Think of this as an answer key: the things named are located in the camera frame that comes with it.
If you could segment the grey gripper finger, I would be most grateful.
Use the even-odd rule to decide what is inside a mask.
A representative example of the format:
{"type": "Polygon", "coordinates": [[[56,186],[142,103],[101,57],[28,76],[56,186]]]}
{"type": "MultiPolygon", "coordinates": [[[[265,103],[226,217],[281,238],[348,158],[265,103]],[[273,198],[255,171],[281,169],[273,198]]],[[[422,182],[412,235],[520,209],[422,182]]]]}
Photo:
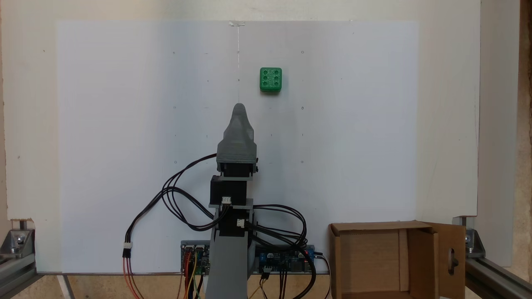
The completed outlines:
{"type": "Polygon", "coordinates": [[[231,130],[239,130],[245,132],[253,132],[253,127],[250,124],[244,104],[237,103],[232,110],[231,119],[224,132],[231,130]]]}

